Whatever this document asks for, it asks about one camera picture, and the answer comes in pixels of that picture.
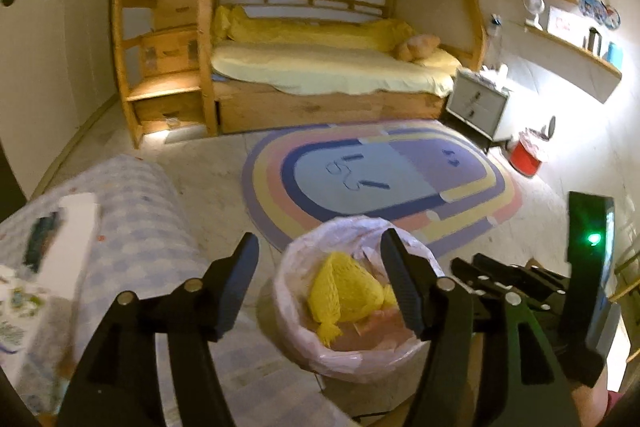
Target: bunk bed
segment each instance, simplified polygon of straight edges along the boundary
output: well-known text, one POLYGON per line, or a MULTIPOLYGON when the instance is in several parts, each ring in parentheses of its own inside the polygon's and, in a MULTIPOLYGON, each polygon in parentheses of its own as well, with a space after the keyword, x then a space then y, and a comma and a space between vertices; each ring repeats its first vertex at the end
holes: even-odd
MULTIPOLYGON (((221 4, 286 6, 289 2, 327 7, 345 14, 366 14, 373 19, 391 18, 398 0, 372 4, 358 0, 114 0, 113 37, 118 85, 131 136, 137 146, 143 134, 205 123, 211 136, 315 123, 340 123, 410 118, 437 118, 444 108, 442 95, 432 92, 375 90, 363 94, 290 94, 264 83, 243 78, 220 78, 212 69, 212 57, 220 45, 212 40, 213 19, 221 4), (122 10, 147 7, 156 26, 149 34, 124 38, 122 10), (125 52, 140 47, 143 78, 137 86, 127 80, 125 52), (145 71, 154 49, 153 66, 145 71)), ((444 41, 441 48, 477 70, 485 47, 485 33, 478 0, 462 0, 470 35, 464 47, 444 41)), ((429 7, 416 6, 425 10, 429 7)), ((305 23, 323 24, 323 20, 305 23)))

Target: colorful oval rug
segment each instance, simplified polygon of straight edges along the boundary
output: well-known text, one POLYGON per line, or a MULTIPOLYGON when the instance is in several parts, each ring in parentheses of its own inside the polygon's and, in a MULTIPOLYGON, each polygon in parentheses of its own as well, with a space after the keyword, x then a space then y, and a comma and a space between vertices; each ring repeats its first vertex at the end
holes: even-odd
POLYGON ((438 257, 509 219, 522 203, 498 163, 437 121, 290 128, 249 154, 242 191, 279 250, 338 216, 383 217, 438 257))

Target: floor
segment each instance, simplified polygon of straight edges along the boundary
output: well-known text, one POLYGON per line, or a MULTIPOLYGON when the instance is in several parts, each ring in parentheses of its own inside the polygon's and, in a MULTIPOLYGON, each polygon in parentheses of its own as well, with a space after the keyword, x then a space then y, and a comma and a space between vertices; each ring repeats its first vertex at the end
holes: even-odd
MULTIPOLYGON (((196 136, 202 130, 196 130, 196 136)), ((120 105, 115 104, 91 127, 62 164, 51 186, 118 154, 140 156, 162 166, 177 187, 202 253, 211 260, 230 255, 244 232, 260 238, 260 262, 244 302, 255 312, 262 331, 280 343, 270 309, 270 280, 281 253, 256 230, 244 209, 240 176, 252 147, 265 133, 255 132, 165 143, 166 133, 145 137, 133 149, 120 105)), ((175 141, 172 134, 169 140, 175 141)), ((499 152, 494 158, 508 166, 499 152)), ((526 179, 513 170, 523 192, 517 214, 491 232, 439 259, 445 272, 454 257, 470 259, 482 252, 500 261, 525 264, 534 257, 542 266, 568 275, 564 262, 566 214, 561 198, 538 179, 526 179)), ((426 350, 391 377, 370 385, 318 378, 325 396, 350 415, 385 411, 407 399, 418 383, 426 350)))

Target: red bucket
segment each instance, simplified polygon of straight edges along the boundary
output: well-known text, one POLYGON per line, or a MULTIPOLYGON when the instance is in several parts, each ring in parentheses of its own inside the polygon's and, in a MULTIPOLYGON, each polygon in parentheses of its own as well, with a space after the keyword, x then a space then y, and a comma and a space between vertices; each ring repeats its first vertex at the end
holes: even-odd
POLYGON ((529 153, 529 151, 524 148, 522 142, 519 141, 516 148, 511 153, 509 163, 523 176, 532 178, 537 174, 542 162, 529 153))

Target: checkered cloth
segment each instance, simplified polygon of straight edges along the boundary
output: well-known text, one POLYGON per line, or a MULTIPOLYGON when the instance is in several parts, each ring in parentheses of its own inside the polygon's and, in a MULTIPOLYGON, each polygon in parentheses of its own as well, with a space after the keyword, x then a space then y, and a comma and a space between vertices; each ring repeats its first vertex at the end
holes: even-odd
MULTIPOLYGON (((0 224, 0 264, 20 269, 32 224, 75 192, 94 192, 101 207, 78 304, 74 358, 79 360, 115 296, 131 290, 141 298, 170 293, 200 277, 201 256, 174 186, 162 169, 132 156, 116 156, 32 201, 0 224)), ((168 427, 181 425, 168 365, 166 339, 158 336, 158 373, 168 427)), ((353 425, 319 392, 316 378, 289 362, 241 313, 236 327, 210 344, 220 384, 238 427, 353 425)), ((52 379, 52 367, 33 368, 52 379)), ((29 397, 22 397, 28 402, 29 397)))

